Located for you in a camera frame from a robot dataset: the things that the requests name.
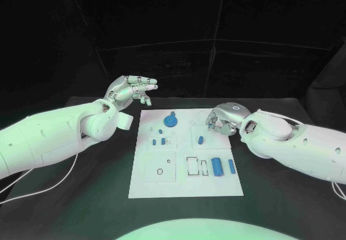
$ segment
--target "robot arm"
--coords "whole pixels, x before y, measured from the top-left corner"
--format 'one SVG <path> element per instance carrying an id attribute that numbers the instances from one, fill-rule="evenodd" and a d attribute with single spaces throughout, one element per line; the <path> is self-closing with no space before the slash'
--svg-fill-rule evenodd
<path id="1" fill-rule="evenodd" d="M 290 125 L 284 119 L 297 122 Z M 249 110 L 233 102 L 218 105 L 206 125 L 223 135 L 239 130 L 241 141 L 264 159 L 274 158 L 282 165 L 321 180 L 346 184 L 346 134 L 329 128 L 303 124 L 297 120 Z"/>
<path id="2" fill-rule="evenodd" d="M 133 102 L 151 105 L 146 91 L 157 80 L 121 76 L 111 83 L 104 99 L 27 116 L 0 131 L 0 179 L 52 165 L 105 141 L 115 129 L 128 130 L 133 116 L 120 112 Z"/>

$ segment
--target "small blue piece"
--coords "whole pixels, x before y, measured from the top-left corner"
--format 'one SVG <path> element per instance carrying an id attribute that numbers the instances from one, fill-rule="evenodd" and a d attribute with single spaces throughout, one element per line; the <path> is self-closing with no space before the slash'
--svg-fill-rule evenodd
<path id="1" fill-rule="evenodd" d="M 176 113 L 174 113 L 174 112 L 171 112 L 171 113 L 170 113 L 170 116 L 167 116 L 167 117 L 164 118 L 163 123 L 164 123 L 164 125 L 166 125 L 169 128 L 171 128 L 171 127 L 174 127 L 174 126 L 177 125 L 179 120 L 177 120 L 177 118 L 176 118 Z"/>
<path id="2" fill-rule="evenodd" d="M 233 165 L 232 159 L 229 159 L 228 162 L 229 162 L 231 173 L 236 174 L 236 169 L 235 169 L 235 165 Z"/>
<path id="3" fill-rule="evenodd" d="M 220 177 L 223 175 L 223 170 L 222 170 L 222 161 L 218 157 L 215 157 L 210 160 L 212 163 L 212 170 L 213 170 L 213 176 Z"/>
<path id="4" fill-rule="evenodd" d="M 197 139 L 197 144 L 200 145 L 203 143 L 203 137 L 200 136 Z"/>

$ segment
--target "table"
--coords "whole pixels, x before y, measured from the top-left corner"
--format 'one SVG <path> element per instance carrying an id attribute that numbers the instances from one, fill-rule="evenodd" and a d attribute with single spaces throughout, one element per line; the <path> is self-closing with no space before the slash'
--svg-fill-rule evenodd
<path id="1" fill-rule="evenodd" d="M 99 97 L 71 97 L 68 106 Z M 153 98 L 135 101 L 124 113 L 134 120 L 128 131 L 79 153 L 73 170 L 50 191 L 17 199 L 0 208 L 1 239 L 114 240 L 135 229 L 174 219 L 232 220 L 304 240 L 346 239 L 346 202 L 331 184 L 258 158 L 229 137 L 244 196 L 128 199 L 140 112 L 150 109 L 213 108 L 235 102 L 251 112 L 278 113 L 306 124 L 313 121 L 295 98 Z M 36 168 L 17 182 L 7 198 L 53 186 L 69 171 L 75 157 Z"/>

